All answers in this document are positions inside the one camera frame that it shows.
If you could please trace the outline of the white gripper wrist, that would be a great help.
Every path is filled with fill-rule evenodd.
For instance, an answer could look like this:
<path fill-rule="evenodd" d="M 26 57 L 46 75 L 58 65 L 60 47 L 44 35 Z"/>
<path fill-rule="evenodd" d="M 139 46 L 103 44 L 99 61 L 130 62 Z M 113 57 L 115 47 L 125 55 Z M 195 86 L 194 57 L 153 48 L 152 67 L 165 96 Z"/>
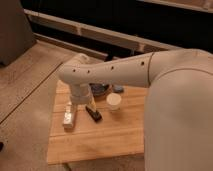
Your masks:
<path fill-rule="evenodd" d="M 88 84 L 70 85 L 70 100 L 73 104 L 87 104 L 92 99 L 91 89 Z"/>

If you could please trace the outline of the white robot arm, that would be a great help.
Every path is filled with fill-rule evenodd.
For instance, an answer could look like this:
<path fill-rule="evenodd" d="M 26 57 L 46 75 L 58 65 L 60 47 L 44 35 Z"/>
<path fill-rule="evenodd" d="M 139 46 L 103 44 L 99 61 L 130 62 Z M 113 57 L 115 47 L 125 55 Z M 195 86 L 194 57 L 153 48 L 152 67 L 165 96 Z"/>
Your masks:
<path fill-rule="evenodd" d="M 91 64 L 78 54 L 59 70 L 70 99 L 85 104 L 91 83 L 146 87 L 145 171 L 213 171 L 213 54 L 151 52 Z"/>

